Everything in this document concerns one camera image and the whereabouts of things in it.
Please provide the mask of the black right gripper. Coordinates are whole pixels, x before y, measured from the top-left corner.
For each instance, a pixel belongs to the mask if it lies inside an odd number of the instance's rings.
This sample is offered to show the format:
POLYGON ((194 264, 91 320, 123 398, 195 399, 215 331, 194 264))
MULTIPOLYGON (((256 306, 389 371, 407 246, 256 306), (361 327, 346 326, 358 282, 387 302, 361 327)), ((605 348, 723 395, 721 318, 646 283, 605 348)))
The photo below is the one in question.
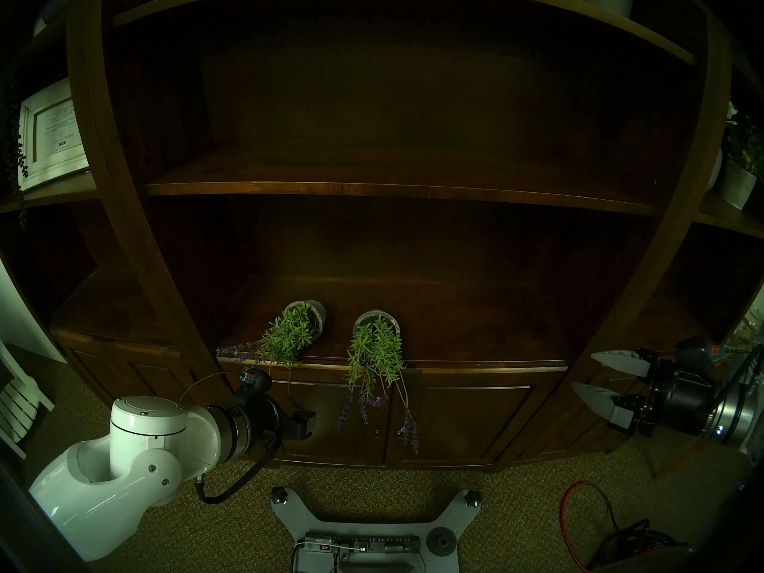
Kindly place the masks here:
POLYGON ((656 426, 666 426, 692 436, 701 435, 719 390, 714 360, 720 359, 720 345, 704 338, 686 338, 676 344, 672 355, 637 348, 595 352, 591 359, 631 374, 649 387, 646 396, 621 396, 600 386, 572 384, 584 404, 606 420, 611 429, 650 437, 656 426))

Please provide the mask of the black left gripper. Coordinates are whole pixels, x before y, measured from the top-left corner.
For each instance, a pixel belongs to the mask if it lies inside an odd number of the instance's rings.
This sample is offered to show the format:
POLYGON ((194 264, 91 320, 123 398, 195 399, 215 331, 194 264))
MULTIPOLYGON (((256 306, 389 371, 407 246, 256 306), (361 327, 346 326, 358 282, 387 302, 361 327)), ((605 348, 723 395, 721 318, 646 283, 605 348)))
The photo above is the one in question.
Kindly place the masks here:
POLYGON ((260 369, 245 369, 233 396, 233 432, 235 455, 263 449, 275 455, 284 439, 307 440, 312 437, 316 412, 297 410, 287 415, 269 395, 272 379, 260 369))

